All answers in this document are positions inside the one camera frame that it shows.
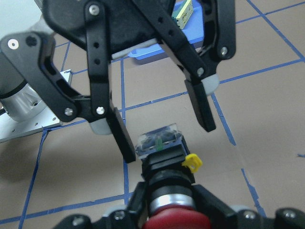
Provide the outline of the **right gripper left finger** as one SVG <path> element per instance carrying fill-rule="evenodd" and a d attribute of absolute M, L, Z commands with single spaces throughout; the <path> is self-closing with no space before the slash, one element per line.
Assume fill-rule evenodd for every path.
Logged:
<path fill-rule="evenodd" d="M 90 217 L 73 214 L 62 219 L 55 229 L 139 229 L 148 216 L 146 200 L 147 184 L 139 182 L 128 202 L 128 205 L 111 210 L 108 215 L 92 222 Z"/>

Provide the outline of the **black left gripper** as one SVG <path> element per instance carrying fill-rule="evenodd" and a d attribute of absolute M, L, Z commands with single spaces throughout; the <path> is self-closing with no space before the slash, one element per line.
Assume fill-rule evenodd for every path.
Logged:
<path fill-rule="evenodd" d="M 31 29 L 5 36 L 5 58 L 63 122 L 87 120 L 93 132 L 112 134 L 125 162 L 135 150 L 122 117 L 112 103 L 111 53 L 160 47 L 154 30 L 129 0 L 45 0 L 43 22 L 87 53 L 90 95 L 82 95 L 53 65 L 55 40 L 50 31 Z"/>

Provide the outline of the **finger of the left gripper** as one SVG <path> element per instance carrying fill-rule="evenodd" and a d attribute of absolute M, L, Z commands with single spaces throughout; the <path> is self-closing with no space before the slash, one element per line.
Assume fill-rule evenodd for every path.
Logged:
<path fill-rule="evenodd" d="M 216 74 L 218 64 L 236 52 L 235 1 L 201 0 L 203 45 L 200 51 L 189 43 L 169 13 L 155 0 L 134 0 L 133 5 L 156 32 L 160 46 L 182 70 L 196 118 L 200 126 L 216 129 L 208 95 L 213 93 L 203 81 Z"/>

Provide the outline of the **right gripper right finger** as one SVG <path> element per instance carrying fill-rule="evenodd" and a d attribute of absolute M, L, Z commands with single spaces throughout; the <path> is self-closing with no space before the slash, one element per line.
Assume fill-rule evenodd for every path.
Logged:
<path fill-rule="evenodd" d="M 303 229 L 305 213 L 296 208 L 280 208 L 274 218 L 243 209 L 238 212 L 201 185 L 192 186 L 196 208 L 205 214 L 213 229 Z"/>

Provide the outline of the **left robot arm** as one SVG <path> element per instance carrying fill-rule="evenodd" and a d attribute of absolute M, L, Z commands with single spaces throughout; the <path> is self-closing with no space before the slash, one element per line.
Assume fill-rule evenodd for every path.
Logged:
<path fill-rule="evenodd" d="M 0 101 L 15 121 L 45 107 L 63 122 L 77 117 L 100 135 L 112 134 L 125 162 L 135 160 L 127 129 L 112 103 L 109 65 L 141 46 L 161 45 L 185 75 L 196 118 L 205 131 L 216 126 L 208 103 L 219 85 L 216 69 L 236 51 L 235 2 L 202 0 L 199 52 L 172 19 L 173 0 L 39 0 L 42 18 L 0 41 Z M 90 95 L 75 91 L 53 65 L 54 33 L 87 53 Z"/>

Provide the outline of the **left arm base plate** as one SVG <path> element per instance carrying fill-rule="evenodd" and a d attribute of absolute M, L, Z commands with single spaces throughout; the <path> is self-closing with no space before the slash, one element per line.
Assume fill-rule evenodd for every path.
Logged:
<path fill-rule="evenodd" d="M 0 115 L 1 143 L 38 133 L 45 127 L 62 125 L 62 121 L 29 84 L 0 102 L 4 108 L 4 113 Z"/>

